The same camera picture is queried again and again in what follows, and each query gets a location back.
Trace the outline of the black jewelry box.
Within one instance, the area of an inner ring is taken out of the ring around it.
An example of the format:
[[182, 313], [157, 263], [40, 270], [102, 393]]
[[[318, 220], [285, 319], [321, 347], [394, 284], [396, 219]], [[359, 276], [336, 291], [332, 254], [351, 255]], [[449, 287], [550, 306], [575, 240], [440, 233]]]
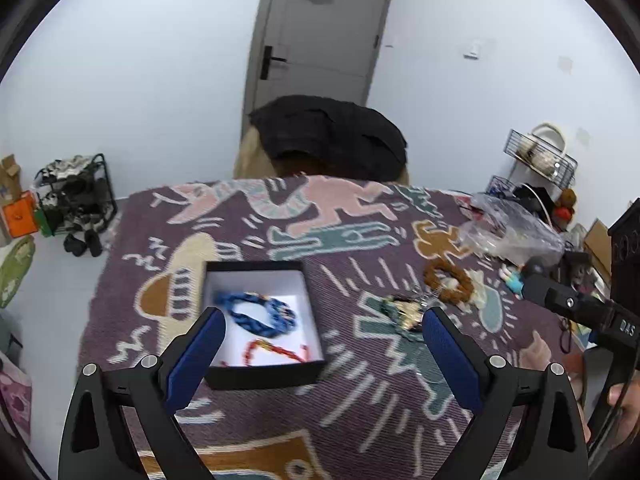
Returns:
[[320, 378], [326, 356], [302, 262], [209, 261], [202, 305], [221, 310], [226, 322], [209, 388], [281, 389]]

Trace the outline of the silver bear keychain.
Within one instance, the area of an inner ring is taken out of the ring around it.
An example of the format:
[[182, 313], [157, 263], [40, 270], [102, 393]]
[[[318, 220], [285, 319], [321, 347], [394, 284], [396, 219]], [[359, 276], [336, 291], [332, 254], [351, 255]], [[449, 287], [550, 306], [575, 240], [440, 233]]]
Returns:
[[423, 310], [430, 310], [434, 307], [441, 308], [444, 305], [439, 298], [441, 291], [441, 287], [431, 288], [426, 285], [414, 285], [411, 289], [411, 297], [420, 304]]

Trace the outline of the blue doll figurine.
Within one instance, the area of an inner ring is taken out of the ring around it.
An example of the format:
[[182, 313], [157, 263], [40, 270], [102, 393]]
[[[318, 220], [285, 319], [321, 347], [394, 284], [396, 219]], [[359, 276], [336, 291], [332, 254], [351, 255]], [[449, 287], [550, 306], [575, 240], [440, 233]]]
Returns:
[[549, 267], [541, 257], [529, 258], [522, 266], [511, 266], [503, 263], [500, 266], [498, 275], [506, 287], [513, 292], [513, 295], [521, 299], [525, 281], [532, 275], [549, 275]]

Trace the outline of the brown plush toy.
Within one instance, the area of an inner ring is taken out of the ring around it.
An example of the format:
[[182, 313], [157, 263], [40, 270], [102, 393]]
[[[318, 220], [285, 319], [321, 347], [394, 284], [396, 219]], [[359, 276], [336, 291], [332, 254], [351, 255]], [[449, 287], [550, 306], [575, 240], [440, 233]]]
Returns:
[[553, 218], [556, 222], [567, 226], [573, 220], [576, 202], [577, 196], [572, 188], [563, 190], [554, 204]]

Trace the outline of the clear plastic bag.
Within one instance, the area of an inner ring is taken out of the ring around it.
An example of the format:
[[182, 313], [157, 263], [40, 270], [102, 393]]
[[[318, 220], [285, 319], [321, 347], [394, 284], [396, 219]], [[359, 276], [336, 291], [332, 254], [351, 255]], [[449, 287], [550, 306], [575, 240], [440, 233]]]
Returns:
[[538, 258], [544, 266], [559, 263], [564, 240], [551, 226], [512, 200], [486, 194], [472, 195], [471, 219], [459, 228], [461, 244], [479, 257], [524, 266]]

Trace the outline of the gold butterfly brooch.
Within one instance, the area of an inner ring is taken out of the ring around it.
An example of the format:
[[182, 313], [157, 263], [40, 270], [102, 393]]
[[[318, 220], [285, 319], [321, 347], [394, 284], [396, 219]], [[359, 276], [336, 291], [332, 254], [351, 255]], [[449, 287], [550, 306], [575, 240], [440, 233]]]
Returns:
[[398, 313], [398, 326], [407, 332], [420, 332], [424, 310], [415, 301], [395, 301]]

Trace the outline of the patterned purple woven blanket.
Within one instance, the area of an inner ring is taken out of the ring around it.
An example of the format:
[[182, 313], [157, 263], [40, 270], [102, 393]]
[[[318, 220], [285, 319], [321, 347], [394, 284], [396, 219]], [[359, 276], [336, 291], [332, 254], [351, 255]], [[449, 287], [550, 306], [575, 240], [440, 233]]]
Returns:
[[330, 177], [187, 183], [127, 200], [91, 301], [79, 361], [157, 360], [220, 292], [226, 343], [176, 419], [219, 479], [429, 479], [471, 420], [412, 318], [440, 304], [445, 260], [472, 295], [442, 310], [511, 365], [568, 364], [561, 320], [516, 296], [506, 266], [460, 237], [472, 196]]

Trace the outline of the green round rug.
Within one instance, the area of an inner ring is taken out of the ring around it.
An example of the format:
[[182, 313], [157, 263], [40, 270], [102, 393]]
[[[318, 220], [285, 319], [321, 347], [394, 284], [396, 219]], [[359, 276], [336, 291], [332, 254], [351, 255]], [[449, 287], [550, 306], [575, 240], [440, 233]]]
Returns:
[[1, 263], [1, 307], [5, 309], [26, 276], [36, 253], [35, 239], [32, 235], [20, 238]]

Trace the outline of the orange box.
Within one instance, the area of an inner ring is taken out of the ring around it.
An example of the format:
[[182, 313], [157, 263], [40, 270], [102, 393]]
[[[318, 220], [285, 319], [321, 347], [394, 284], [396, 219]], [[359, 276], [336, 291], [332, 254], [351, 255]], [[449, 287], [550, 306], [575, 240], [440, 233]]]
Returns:
[[12, 204], [2, 207], [4, 220], [13, 238], [30, 235], [38, 231], [35, 220], [35, 201], [32, 194], [25, 192]]

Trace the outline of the black shoe rack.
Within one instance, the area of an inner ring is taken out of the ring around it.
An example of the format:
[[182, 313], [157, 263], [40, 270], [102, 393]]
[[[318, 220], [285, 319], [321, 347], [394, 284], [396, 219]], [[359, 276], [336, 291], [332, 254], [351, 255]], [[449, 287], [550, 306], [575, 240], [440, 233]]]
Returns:
[[55, 159], [39, 169], [30, 187], [36, 213], [50, 235], [103, 233], [118, 213], [102, 153]]

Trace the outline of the grey door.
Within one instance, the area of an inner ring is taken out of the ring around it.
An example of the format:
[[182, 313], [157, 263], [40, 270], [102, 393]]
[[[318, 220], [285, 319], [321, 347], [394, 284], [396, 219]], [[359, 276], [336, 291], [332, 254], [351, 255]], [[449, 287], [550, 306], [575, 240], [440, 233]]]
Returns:
[[248, 115], [279, 96], [367, 103], [392, 0], [259, 0], [250, 43]]

